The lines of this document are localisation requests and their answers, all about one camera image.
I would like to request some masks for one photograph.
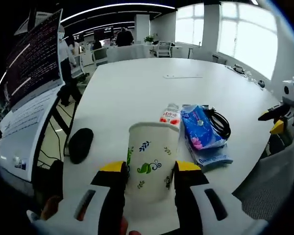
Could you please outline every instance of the plastic bottle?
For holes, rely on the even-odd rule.
[[[164,110],[162,116],[160,117],[160,122],[167,122],[180,128],[181,113],[179,110],[179,106],[174,103],[168,104],[167,108]]]

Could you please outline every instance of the white paper cup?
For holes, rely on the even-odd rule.
[[[139,122],[129,128],[125,193],[134,200],[157,202],[172,184],[179,130],[163,122]]]

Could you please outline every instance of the window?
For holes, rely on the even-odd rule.
[[[176,13],[175,41],[201,45],[204,30],[204,4],[179,8]]]
[[[218,51],[271,79],[278,51],[273,14],[249,4],[222,3]]]

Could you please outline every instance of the computer mouse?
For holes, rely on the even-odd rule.
[[[71,162],[80,164],[89,153],[90,146],[94,138],[94,133],[89,128],[79,129],[70,139],[69,153]]]

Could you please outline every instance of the potted plant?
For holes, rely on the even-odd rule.
[[[144,42],[147,45],[151,45],[151,43],[153,43],[153,36],[147,36],[147,37],[145,37]]]

